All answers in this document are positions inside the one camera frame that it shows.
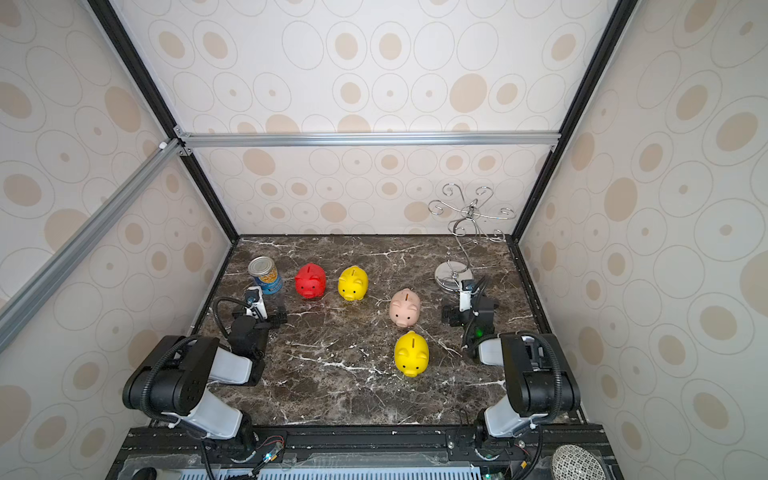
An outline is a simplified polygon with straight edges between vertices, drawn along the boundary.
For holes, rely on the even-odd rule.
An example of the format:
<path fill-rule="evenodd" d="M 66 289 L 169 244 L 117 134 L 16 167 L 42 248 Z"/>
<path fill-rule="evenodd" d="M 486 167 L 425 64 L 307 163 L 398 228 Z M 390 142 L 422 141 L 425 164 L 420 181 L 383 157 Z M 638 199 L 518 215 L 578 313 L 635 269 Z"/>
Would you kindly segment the red piggy bank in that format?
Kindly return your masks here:
<path fill-rule="evenodd" d="M 295 289 L 302 298 L 314 300 L 324 296 L 327 277 L 321 266 L 308 263 L 298 270 L 294 282 Z"/>

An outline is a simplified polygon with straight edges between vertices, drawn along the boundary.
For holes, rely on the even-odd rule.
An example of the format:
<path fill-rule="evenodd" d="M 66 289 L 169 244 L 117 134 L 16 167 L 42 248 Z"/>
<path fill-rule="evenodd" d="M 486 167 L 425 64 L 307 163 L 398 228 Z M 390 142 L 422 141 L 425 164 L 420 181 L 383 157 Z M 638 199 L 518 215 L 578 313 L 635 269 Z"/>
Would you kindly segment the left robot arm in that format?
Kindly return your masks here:
<path fill-rule="evenodd" d="M 243 299 L 214 299 L 211 313 L 220 335 L 163 337 L 126 381 L 122 402 L 201 440 L 252 448 L 257 436 L 250 415 L 229 406 L 209 385 L 257 385 L 270 332 L 286 323 L 288 312 L 283 305 L 268 312 L 256 287 Z"/>

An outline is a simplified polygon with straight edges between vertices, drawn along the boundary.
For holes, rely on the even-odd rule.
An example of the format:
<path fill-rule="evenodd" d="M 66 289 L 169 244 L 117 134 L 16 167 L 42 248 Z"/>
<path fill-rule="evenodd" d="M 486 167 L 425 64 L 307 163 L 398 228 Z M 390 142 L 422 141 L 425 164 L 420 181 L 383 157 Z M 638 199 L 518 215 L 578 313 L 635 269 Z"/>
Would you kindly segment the pink piggy bank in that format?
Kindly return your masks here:
<path fill-rule="evenodd" d="M 409 288 L 398 291 L 391 299 L 389 316 L 399 328 L 414 326 L 420 317 L 422 301 L 418 294 Z"/>

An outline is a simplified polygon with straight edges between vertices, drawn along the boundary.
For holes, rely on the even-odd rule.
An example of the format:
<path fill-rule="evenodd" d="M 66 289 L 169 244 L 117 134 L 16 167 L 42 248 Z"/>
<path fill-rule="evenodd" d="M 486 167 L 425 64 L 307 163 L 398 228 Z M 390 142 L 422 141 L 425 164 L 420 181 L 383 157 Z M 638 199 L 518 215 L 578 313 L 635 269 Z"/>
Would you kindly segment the yellow piggy bank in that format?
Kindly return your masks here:
<path fill-rule="evenodd" d="M 398 339 L 394 347 L 394 362 L 406 377 L 415 378 L 424 373 L 429 363 L 429 347 L 426 340 L 414 331 Z"/>
<path fill-rule="evenodd" d="M 346 268 L 338 279 L 338 292 L 346 301 L 362 300 L 369 286 L 367 273 L 359 266 Z"/>

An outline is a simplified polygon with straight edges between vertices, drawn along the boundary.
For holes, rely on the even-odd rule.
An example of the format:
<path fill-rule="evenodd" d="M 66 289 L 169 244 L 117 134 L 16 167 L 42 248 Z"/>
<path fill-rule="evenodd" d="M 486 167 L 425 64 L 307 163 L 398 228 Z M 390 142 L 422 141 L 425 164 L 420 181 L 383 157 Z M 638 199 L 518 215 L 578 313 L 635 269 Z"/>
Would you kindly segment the yellow piggy bank back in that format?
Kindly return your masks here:
<path fill-rule="evenodd" d="M 346 301 L 362 300 L 369 286 L 367 273 L 359 266 L 346 268 L 338 279 L 338 292 Z"/>

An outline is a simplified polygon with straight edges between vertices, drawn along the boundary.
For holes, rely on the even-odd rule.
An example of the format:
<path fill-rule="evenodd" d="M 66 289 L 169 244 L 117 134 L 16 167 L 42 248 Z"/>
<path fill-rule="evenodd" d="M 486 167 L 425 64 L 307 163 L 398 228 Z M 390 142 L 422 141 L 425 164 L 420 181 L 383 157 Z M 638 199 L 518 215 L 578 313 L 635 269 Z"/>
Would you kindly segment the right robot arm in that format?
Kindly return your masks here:
<path fill-rule="evenodd" d="M 490 437 L 517 438 L 577 409 L 580 389 L 555 335 L 533 331 L 498 333 L 498 303 L 485 295 L 460 294 L 442 307 L 441 320 L 463 329 L 462 350 L 472 361 L 501 367 L 505 395 L 475 421 L 475 445 Z"/>

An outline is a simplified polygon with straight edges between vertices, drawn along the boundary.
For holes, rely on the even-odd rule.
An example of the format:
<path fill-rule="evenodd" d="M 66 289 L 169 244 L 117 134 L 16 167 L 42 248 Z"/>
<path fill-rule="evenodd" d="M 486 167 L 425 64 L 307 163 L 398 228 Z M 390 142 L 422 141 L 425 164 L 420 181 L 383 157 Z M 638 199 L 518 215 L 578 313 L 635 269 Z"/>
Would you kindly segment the diagonal aluminium rail left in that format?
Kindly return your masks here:
<path fill-rule="evenodd" d="M 182 150 L 178 139 L 166 140 L 42 268 L 1 309 L 1 349 L 13 343 L 29 321 L 95 248 L 166 163 Z"/>

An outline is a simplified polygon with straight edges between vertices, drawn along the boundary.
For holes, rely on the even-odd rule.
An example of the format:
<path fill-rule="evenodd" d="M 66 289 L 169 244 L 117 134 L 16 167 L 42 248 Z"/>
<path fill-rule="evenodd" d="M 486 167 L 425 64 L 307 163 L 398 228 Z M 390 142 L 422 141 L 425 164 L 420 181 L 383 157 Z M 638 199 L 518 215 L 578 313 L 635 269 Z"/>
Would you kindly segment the horizontal aluminium rail back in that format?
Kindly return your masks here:
<path fill-rule="evenodd" d="M 191 148 L 553 146 L 560 137 L 557 131 L 179 134 L 180 140 Z"/>

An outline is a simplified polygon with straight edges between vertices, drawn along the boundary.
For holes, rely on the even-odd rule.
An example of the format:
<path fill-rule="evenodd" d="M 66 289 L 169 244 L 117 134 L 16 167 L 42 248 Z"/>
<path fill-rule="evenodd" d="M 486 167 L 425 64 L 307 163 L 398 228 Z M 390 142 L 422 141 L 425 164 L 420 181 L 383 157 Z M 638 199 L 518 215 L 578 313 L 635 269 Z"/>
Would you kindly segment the perforated metal mesh dome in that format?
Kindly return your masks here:
<path fill-rule="evenodd" d="M 584 448 L 568 444 L 558 447 L 551 460 L 555 480 L 606 480 L 600 461 Z"/>

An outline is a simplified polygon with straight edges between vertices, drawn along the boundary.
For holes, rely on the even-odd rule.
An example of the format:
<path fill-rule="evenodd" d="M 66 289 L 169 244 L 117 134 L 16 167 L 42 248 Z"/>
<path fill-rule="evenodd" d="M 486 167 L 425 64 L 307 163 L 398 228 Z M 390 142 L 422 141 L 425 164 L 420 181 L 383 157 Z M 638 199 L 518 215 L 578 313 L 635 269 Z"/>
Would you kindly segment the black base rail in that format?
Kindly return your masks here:
<path fill-rule="evenodd" d="M 278 426 L 256 431 L 242 463 L 166 428 L 129 431 L 110 479 L 550 479 L 557 449 L 575 445 L 609 479 L 623 474 L 605 430 L 550 425 L 519 439 L 483 439 L 470 425 Z"/>

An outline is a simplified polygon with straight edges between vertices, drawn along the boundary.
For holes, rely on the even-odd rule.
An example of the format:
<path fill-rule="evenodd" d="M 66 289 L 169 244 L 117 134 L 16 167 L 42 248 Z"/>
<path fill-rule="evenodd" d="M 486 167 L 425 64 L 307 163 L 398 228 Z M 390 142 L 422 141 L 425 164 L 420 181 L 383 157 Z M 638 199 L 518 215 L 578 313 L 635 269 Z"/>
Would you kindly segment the yellow piggy bank front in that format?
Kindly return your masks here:
<path fill-rule="evenodd" d="M 414 331 L 398 339 L 394 347 L 394 362 L 406 377 L 415 378 L 424 373 L 429 363 L 429 347 L 426 340 Z"/>

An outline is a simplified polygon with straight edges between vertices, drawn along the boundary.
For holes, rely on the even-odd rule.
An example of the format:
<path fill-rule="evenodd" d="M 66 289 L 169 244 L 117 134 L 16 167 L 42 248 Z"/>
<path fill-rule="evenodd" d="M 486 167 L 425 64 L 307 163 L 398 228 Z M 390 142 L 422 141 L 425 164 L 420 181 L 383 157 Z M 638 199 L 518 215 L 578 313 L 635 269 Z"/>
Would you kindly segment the blue labelled tin can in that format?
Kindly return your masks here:
<path fill-rule="evenodd" d="M 279 292 L 283 287 L 275 261 L 268 256 L 259 256 L 250 261 L 248 273 L 254 283 L 267 295 Z"/>

